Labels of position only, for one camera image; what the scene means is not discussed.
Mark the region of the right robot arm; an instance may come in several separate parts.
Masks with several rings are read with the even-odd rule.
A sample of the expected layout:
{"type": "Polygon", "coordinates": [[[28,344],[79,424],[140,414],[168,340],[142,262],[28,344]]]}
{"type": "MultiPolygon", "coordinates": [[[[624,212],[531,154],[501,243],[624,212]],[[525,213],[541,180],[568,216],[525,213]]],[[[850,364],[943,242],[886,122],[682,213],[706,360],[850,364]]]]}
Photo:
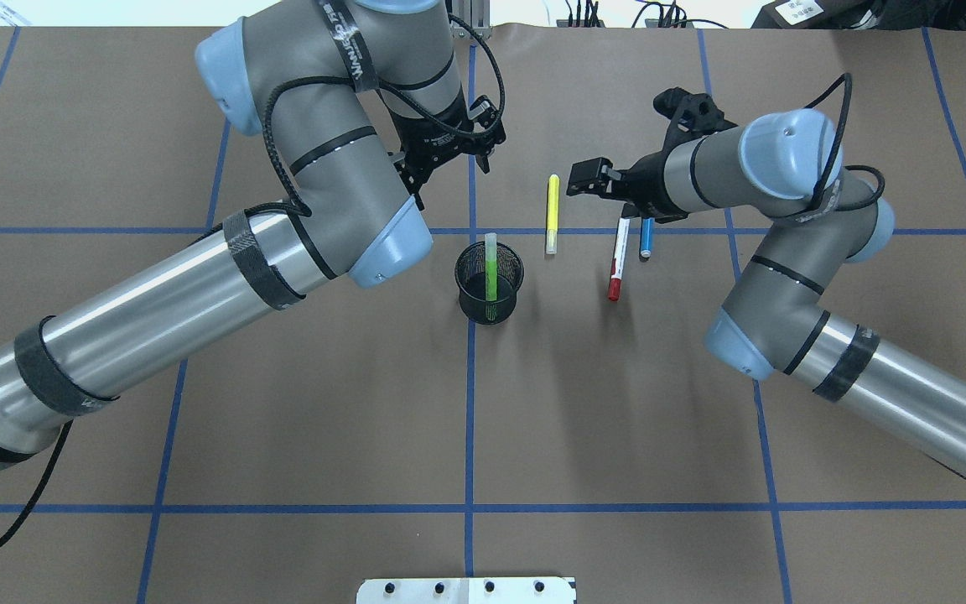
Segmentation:
{"type": "Polygon", "coordinates": [[[813,108],[729,122],[705,101],[674,113],[666,141],[631,168],[572,165],[568,195],[619,201],[656,221],[750,206],[771,228],[724,300],[705,345],[762,381],[782,373],[966,479],[966,383],[819,301],[845,263],[881,251],[890,204],[850,169],[828,167],[839,137],[813,108]]]}

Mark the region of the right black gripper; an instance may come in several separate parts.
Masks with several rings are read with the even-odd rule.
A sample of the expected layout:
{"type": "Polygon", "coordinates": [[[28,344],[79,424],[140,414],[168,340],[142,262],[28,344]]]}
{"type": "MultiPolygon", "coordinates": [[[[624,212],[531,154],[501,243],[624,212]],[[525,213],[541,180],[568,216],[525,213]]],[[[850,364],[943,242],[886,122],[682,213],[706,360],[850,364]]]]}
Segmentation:
{"type": "Polygon", "coordinates": [[[688,213],[676,206],[667,192],[664,168],[667,154],[658,150],[641,157],[629,169],[621,170],[617,180],[617,195],[612,190],[610,176],[613,164],[607,158],[594,158],[574,164],[575,180],[567,186],[567,196],[593,195],[605,200],[620,200],[636,209],[640,217],[659,223],[685,221],[688,213]]]}

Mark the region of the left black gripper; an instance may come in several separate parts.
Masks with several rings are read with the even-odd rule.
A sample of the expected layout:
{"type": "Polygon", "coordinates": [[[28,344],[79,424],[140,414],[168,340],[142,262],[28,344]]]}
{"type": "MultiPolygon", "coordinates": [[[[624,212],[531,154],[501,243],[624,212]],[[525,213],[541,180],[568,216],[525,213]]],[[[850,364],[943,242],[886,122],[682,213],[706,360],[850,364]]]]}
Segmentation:
{"type": "MultiPolygon", "coordinates": [[[[407,96],[405,91],[397,88],[383,89],[383,102],[387,102],[388,98],[402,101],[415,113],[415,116],[405,116],[391,107],[387,108],[400,141],[398,152],[390,152],[387,156],[420,211],[425,210],[421,196],[424,184],[437,168],[456,159],[460,154],[475,157],[483,172],[490,172],[488,157],[493,154],[497,145],[470,140],[471,131],[478,133],[480,128],[473,128],[470,123],[467,113],[471,104],[468,106],[466,103],[464,92],[460,91],[451,106],[438,114],[430,113],[407,96]]],[[[502,108],[503,114],[505,100],[506,93],[500,91],[500,102],[495,104],[502,108]]]]}

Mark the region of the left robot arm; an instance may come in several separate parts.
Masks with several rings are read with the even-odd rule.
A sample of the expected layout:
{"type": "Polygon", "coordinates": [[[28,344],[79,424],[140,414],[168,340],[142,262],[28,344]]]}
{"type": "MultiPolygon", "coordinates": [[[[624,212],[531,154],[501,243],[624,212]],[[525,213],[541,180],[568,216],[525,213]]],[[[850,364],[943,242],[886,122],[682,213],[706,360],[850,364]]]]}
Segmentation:
{"type": "Polygon", "coordinates": [[[195,62],[284,188],[151,268],[0,346],[0,471],[68,422],[330,280],[367,289],[433,246],[419,188],[486,164],[505,103],[468,102],[441,1],[280,1],[215,31],[195,62]]]}

